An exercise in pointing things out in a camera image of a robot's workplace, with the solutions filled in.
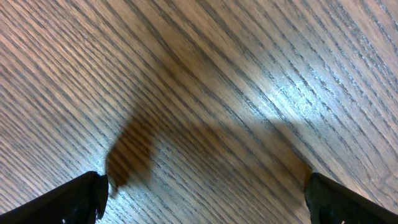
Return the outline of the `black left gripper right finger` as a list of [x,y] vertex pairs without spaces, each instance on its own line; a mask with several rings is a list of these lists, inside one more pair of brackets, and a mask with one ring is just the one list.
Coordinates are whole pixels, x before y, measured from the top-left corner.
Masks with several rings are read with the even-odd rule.
[[397,215],[314,172],[304,189],[312,223],[397,223]]

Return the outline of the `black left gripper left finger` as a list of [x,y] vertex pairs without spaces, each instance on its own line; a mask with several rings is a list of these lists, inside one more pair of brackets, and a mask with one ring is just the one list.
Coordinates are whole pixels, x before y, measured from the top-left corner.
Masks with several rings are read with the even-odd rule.
[[102,219],[108,176],[89,171],[1,215],[1,223],[87,223]]

